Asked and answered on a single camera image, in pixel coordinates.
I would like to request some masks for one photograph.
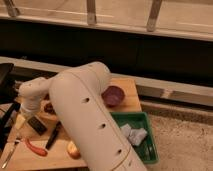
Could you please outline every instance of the black wall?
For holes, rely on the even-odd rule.
[[[0,56],[213,86],[213,43],[0,20]]]

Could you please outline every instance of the circular hole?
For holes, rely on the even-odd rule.
[[[89,102],[89,98],[85,98],[82,100],[82,103],[88,103]]]
[[[106,124],[101,124],[101,126],[99,127],[100,129],[103,129],[106,127]]]
[[[121,154],[121,152],[122,152],[122,150],[119,149],[119,150],[117,151],[117,155]]]

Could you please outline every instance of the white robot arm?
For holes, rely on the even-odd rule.
[[[49,93],[50,101],[68,135],[92,171],[146,171],[103,104],[109,69],[100,62],[71,68],[51,79],[25,82],[20,95],[23,112],[36,113]]]

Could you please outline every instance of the green plastic basket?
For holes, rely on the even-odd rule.
[[[119,127],[129,124],[132,128],[144,128],[148,135],[139,146],[133,146],[134,150],[145,164],[154,164],[158,161],[157,149],[155,146],[152,129],[145,112],[119,113],[112,112],[112,117]]]

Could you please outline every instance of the knife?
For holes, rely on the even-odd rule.
[[[59,133],[60,128],[61,128],[61,122],[58,121],[57,124],[56,124],[56,126],[55,126],[55,128],[54,128],[54,130],[52,131],[52,133],[50,135],[50,138],[47,141],[46,146],[45,146],[45,148],[47,150],[49,150],[50,147],[52,146],[52,144],[54,143],[54,141],[55,141],[55,139],[56,139],[56,137],[57,137],[57,135]]]
[[[17,137],[16,137],[16,139],[15,139],[15,141],[14,141],[13,147],[12,147],[12,149],[10,150],[10,152],[9,152],[9,154],[8,154],[8,156],[7,156],[7,158],[6,158],[6,160],[4,161],[4,163],[3,163],[2,167],[1,167],[2,169],[5,169],[5,168],[7,167],[7,164],[8,164],[8,162],[10,161],[10,158],[12,157],[12,155],[13,155],[15,149],[16,149],[16,146],[19,144],[20,141],[21,141],[21,136],[20,136],[20,135],[17,135]]]

